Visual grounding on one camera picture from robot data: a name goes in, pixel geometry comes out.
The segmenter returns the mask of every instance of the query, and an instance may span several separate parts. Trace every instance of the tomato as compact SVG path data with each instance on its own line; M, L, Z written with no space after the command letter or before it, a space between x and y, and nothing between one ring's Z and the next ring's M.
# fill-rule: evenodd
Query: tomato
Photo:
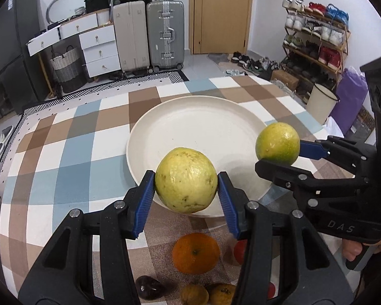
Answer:
M234 246L234 257L236 258L236 261L242 265L244 262L244 252L245 248L247 247L247 240L242 239L241 241L238 241L236 245Z
M272 282L270 282L268 287L268 299L273 298L273 296L275 296L275 286Z

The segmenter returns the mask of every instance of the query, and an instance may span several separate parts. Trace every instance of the suitcase handle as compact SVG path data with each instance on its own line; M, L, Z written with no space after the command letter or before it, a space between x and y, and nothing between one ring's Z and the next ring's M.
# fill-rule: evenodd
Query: suitcase handle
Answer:
M175 30L171 27L168 28L169 31L171 31L171 40L169 41L170 43L175 40Z

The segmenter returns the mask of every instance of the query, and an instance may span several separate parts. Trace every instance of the dark purple fruit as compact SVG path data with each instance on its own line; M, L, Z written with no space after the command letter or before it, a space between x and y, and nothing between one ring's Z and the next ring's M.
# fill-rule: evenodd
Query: dark purple fruit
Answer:
M161 298L165 293L165 287L157 280L147 275L142 275L136 280L138 296L146 300Z

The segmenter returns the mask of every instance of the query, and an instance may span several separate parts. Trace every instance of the white plate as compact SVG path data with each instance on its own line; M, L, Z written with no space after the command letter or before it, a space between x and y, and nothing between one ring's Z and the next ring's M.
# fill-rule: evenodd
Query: white plate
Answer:
M252 112L226 99L186 96L157 105L133 127L127 143L128 168L136 184L147 170L155 171L176 147L204 153L217 173L226 171L234 187L251 200L260 199L271 182L254 171L256 139L266 125ZM164 206L157 195L154 201ZM222 217L218 195L206 209L192 216Z

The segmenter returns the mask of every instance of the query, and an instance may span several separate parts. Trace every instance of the gray suitcase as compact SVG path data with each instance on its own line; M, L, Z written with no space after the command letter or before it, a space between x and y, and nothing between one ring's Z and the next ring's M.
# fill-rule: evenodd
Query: gray suitcase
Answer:
M117 52L123 71L149 67L145 3L127 2L113 6Z
M157 1L147 4L148 46L154 72L181 70L185 52L184 4Z

